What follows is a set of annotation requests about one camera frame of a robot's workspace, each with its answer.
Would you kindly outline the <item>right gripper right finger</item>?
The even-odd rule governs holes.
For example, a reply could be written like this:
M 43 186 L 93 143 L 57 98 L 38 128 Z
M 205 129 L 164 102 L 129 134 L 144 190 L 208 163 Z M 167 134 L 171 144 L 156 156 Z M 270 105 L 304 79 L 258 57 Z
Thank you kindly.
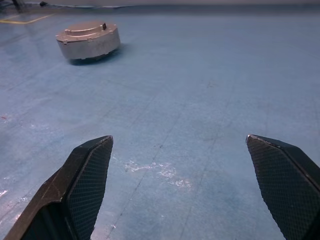
M 320 238 L 320 168 L 297 146 L 249 134 L 263 201 L 287 240 Z

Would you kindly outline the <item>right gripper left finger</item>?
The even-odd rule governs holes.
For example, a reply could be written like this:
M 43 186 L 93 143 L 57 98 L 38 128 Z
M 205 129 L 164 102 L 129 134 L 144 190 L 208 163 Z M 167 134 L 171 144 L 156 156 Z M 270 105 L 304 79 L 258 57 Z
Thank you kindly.
M 89 140 L 37 190 L 7 240 L 89 240 L 105 195 L 113 137 Z

